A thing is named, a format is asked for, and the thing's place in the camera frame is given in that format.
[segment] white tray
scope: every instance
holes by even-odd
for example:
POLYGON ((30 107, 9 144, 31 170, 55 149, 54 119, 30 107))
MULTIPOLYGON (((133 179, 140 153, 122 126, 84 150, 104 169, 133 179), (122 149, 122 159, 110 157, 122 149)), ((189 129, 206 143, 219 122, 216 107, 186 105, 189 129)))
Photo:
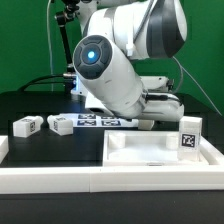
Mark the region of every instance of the white tray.
POLYGON ((224 156, 203 137, 199 145, 199 161, 179 160, 177 150, 166 147, 166 139, 170 134, 177 132, 105 131, 103 166, 208 166, 224 161, 224 156), (110 147, 109 136, 116 133, 125 135, 124 148, 110 147))

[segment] white platform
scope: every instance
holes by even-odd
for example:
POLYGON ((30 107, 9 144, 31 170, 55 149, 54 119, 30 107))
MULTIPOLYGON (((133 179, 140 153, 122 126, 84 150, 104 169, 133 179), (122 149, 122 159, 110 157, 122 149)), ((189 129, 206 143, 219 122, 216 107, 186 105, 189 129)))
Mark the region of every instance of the white platform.
MULTIPOLYGON (((1 137, 0 151, 7 151, 1 137)), ((202 139, 207 165, 1 168, 0 194, 224 190, 223 155, 202 139)))

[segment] black surface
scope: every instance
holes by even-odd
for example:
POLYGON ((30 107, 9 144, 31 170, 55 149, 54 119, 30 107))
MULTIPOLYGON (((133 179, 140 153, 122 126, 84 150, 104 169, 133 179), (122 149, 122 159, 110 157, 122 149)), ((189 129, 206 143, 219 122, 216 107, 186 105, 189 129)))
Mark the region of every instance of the black surface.
MULTIPOLYGON (((203 136, 223 150, 223 118, 191 96, 180 95, 180 98, 185 105, 185 115, 203 117, 203 136)), ((47 92, 0 94, 0 108, 1 135, 8 133, 8 124, 26 115, 47 116, 62 112, 85 112, 82 105, 72 101, 68 96, 47 92)), ((154 130, 177 128, 178 123, 163 122, 156 123, 154 130)), ((91 129, 92 131, 87 128, 77 129, 75 136, 79 137, 79 144, 84 144, 81 139, 86 138, 85 130, 101 137, 103 135, 103 129, 98 129, 99 133, 94 129, 91 129)), ((93 164, 97 162, 100 164, 100 160, 94 160, 96 157, 101 157, 100 150, 92 152, 87 149, 82 150, 83 154, 78 154, 80 157, 77 157, 79 161, 67 161, 66 164, 73 166, 77 162, 82 166, 89 159, 93 164)), ((10 167, 8 162, 7 159, 4 160, 1 166, 10 167)), ((19 164, 13 162, 15 167, 21 166, 20 162, 19 164)), ((24 166, 38 166, 38 164, 44 165, 37 160, 24 162, 24 166)), ((57 164, 61 166, 60 161, 48 161, 45 165, 57 164)), ((0 195, 0 223, 223 224, 224 191, 0 195)))
POLYGON ((3 224, 223 224, 222 191, 0 195, 3 224))

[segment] green wall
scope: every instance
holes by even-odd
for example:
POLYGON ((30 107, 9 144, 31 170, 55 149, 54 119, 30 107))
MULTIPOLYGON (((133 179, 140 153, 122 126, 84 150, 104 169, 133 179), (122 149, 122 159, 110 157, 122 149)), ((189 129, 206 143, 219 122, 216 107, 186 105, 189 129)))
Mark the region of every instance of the green wall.
MULTIPOLYGON (((188 39, 176 55, 224 114, 224 1, 182 0, 188 23, 188 39)), ((46 32, 48 0, 0 1, 0 92, 17 90, 39 76, 49 75, 46 32)), ((66 69, 62 42, 54 14, 63 10, 57 0, 51 7, 51 30, 54 73, 66 69)), ((79 41, 78 21, 68 24, 72 50, 79 41)), ((139 75, 166 75, 179 80, 177 65, 171 60, 144 60, 134 63, 139 75)), ((50 90, 32 87, 30 90, 50 90)), ((187 76, 180 92, 195 96, 210 105, 198 87, 187 76)))

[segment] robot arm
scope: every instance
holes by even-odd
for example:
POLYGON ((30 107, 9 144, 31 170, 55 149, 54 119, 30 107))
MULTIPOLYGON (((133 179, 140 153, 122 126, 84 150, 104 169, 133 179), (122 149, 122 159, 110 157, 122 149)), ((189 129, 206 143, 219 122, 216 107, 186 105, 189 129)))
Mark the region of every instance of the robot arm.
POLYGON ((101 103, 90 109, 125 119, 178 121, 184 107, 177 97, 149 91, 130 61, 172 57, 186 35, 179 0, 148 0, 95 11, 73 56, 81 82, 101 103))

